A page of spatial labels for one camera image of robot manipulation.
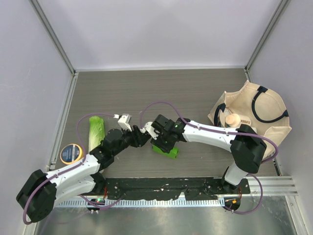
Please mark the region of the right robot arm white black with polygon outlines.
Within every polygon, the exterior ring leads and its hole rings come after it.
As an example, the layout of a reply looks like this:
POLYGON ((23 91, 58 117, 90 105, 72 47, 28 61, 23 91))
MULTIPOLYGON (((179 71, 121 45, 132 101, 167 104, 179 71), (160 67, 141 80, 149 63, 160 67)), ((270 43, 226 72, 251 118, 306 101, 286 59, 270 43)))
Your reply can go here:
POLYGON ((170 153, 179 141, 204 143, 230 152, 234 162, 221 179, 221 188, 226 193, 233 193, 244 177, 259 171, 266 150, 265 142, 244 124, 237 129, 227 129, 190 119, 178 118, 172 121, 158 115, 153 122, 147 122, 144 128, 152 137, 151 143, 164 153, 170 153))

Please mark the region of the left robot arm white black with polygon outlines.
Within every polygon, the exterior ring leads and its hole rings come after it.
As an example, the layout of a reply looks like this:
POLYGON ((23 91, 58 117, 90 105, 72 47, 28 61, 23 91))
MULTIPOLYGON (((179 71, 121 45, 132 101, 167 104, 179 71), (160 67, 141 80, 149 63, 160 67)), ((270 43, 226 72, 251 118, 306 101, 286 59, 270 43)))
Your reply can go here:
POLYGON ((34 171, 16 197, 23 208, 23 222, 29 225, 43 220, 55 206, 76 195, 100 195, 105 188, 101 171, 124 149, 142 147, 150 138, 146 129, 136 125, 132 131, 111 129, 83 159, 46 173, 34 171))

